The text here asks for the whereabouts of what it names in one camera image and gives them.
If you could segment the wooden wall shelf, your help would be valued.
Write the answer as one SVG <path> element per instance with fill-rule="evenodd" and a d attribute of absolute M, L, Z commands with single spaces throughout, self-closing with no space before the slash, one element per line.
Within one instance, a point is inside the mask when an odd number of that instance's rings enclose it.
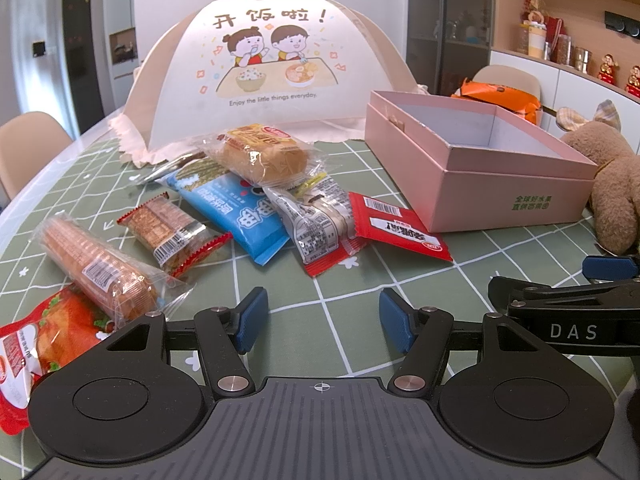
<path fill-rule="evenodd" d="M 492 14 L 491 47 L 495 50 L 514 53 L 518 40 L 518 24 L 524 12 L 525 0 L 494 0 Z M 589 63 L 591 76 L 598 78 L 602 58 L 612 54 L 620 68 L 616 74 L 616 85 L 608 84 L 624 92 L 632 66 L 639 64 L 639 40 L 605 27 L 605 13 L 612 12 L 623 18 L 639 18 L 639 0 L 541 0 L 542 7 L 552 18 L 564 22 L 567 35 L 574 45 L 588 49 L 592 54 Z"/>

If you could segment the brown plush toy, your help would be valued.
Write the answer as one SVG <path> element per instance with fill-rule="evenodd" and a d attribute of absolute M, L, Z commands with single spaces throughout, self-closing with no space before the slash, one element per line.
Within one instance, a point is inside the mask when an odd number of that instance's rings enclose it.
<path fill-rule="evenodd" d="M 598 166 L 590 195 L 598 242 L 615 255 L 637 250 L 639 156 L 622 135 L 614 103 L 600 103 L 591 119 L 562 107 L 556 111 L 555 122 L 565 132 L 562 141 Z"/>

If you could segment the blue snack bag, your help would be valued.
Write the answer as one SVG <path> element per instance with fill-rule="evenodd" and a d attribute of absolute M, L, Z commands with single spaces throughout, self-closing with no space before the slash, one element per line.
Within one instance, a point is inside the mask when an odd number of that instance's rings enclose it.
<path fill-rule="evenodd" d="M 262 189 L 211 158 L 191 160 L 157 182 L 178 192 L 222 232 L 230 232 L 260 266 L 290 239 Z"/>

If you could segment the glass display cabinet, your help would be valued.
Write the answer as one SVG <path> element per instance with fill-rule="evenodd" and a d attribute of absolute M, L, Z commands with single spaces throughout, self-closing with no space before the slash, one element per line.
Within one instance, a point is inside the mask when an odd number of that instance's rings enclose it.
<path fill-rule="evenodd" d="M 494 0 L 409 0 L 407 64 L 431 94 L 450 96 L 489 63 Z"/>

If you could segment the brown wafer snack packet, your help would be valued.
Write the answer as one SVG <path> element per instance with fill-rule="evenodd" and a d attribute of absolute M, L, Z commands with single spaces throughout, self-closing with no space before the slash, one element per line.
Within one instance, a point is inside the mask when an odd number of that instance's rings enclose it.
<path fill-rule="evenodd" d="M 131 231 L 173 278 L 185 274 L 232 239 L 230 232 L 216 234 L 183 211 L 167 192 L 131 209 L 117 223 Z"/>

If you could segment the red chicken snack pouch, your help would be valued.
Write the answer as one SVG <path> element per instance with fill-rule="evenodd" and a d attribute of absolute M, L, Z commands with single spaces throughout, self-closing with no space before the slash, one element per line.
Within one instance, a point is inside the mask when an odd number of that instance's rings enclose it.
<path fill-rule="evenodd" d="M 67 286 L 1 329 L 1 430 L 29 426 L 32 389 L 111 335 L 114 321 L 78 287 Z"/>

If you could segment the white folding food cover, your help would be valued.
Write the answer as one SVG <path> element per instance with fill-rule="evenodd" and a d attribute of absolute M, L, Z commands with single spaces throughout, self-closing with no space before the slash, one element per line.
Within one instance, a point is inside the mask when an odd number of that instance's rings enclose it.
<path fill-rule="evenodd" d="M 362 138 L 371 93 L 387 90 L 421 88 L 365 15 L 334 0 L 215 0 L 157 40 L 110 126 L 136 167 L 250 124 L 340 142 Z"/>

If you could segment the packaged bread bun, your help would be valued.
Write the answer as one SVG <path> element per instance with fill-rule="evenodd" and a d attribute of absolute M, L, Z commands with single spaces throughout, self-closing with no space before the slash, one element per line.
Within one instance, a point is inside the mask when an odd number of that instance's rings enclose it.
<path fill-rule="evenodd" d="M 261 124 L 200 136 L 194 144 L 258 188 L 294 188 L 318 174 L 324 163 L 313 146 Z"/>

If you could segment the red figurine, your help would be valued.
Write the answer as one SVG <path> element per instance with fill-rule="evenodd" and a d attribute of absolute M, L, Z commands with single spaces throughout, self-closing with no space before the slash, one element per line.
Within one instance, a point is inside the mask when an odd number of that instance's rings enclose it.
<path fill-rule="evenodd" d="M 613 55 L 608 53 L 602 58 L 602 63 L 598 71 L 598 78 L 607 84 L 615 86 L 616 74 L 619 68 L 620 66 L 615 61 L 615 58 L 613 58 Z"/>
<path fill-rule="evenodd" d="M 634 65 L 629 72 L 626 82 L 625 91 L 631 96 L 640 99 L 640 66 Z"/>

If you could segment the silver red snack packet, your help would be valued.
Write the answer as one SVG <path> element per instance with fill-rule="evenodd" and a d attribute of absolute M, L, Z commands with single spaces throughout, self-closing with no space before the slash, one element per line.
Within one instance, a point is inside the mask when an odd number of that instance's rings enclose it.
<path fill-rule="evenodd" d="M 356 234 L 348 193 L 325 172 L 290 190 L 264 188 L 264 192 L 311 278 L 367 246 Z"/>

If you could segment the small red snack packet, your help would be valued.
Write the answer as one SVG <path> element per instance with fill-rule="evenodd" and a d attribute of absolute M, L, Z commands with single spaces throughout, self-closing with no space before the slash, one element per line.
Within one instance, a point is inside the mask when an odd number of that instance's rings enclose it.
<path fill-rule="evenodd" d="M 349 192 L 348 196 L 358 236 L 409 252 L 452 261 L 445 242 L 427 232 L 427 228 L 413 210 L 354 192 Z"/>

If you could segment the cream lidded jar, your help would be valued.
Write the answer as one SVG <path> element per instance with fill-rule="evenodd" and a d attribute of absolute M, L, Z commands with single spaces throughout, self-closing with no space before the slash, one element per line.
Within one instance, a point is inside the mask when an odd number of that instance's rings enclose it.
<path fill-rule="evenodd" d="M 527 54 L 532 58 L 544 58 L 547 43 L 547 27 L 544 23 L 528 23 Z"/>

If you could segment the beige chair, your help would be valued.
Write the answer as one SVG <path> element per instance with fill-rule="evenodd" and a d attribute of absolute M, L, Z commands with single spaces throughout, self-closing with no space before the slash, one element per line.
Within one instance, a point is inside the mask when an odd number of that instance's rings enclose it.
<path fill-rule="evenodd" d="M 1 184 L 13 200 L 73 140 L 50 115 L 28 112 L 0 128 Z"/>
<path fill-rule="evenodd" d="M 487 65 L 481 68 L 473 80 L 483 84 L 496 84 L 529 93 L 537 99 L 541 98 L 541 88 L 538 79 L 511 66 Z"/>

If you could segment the green grid table mat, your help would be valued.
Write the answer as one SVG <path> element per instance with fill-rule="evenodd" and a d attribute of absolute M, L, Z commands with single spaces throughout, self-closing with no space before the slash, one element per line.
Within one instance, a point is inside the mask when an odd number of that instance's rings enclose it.
<path fill-rule="evenodd" d="M 588 285 L 592 215 L 447 234 L 451 262 L 384 243 L 311 278 L 286 244 L 264 266 L 235 242 L 186 274 L 192 292 L 44 376 L 30 426 L 1 440 L 27 479 L 634 479 L 627 404 L 638 356 L 565 354 L 498 312 L 494 276 Z M 254 288 L 268 318 L 242 360 L 247 396 L 215 399 L 194 316 Z M 378 298 L 452 315 L 431 399 L 387 389 L 404 355 Z"/>

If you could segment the long biscuit roll pack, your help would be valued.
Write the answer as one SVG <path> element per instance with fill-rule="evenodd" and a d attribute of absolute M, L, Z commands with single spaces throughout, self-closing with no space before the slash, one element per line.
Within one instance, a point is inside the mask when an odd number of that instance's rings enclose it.
<path fill-rule="evenodd" d="M 43 220 L 34 240 L 117 327 L 153 311 L 174 312 L 192 286 L 100 240 L 68 214 Z"/>

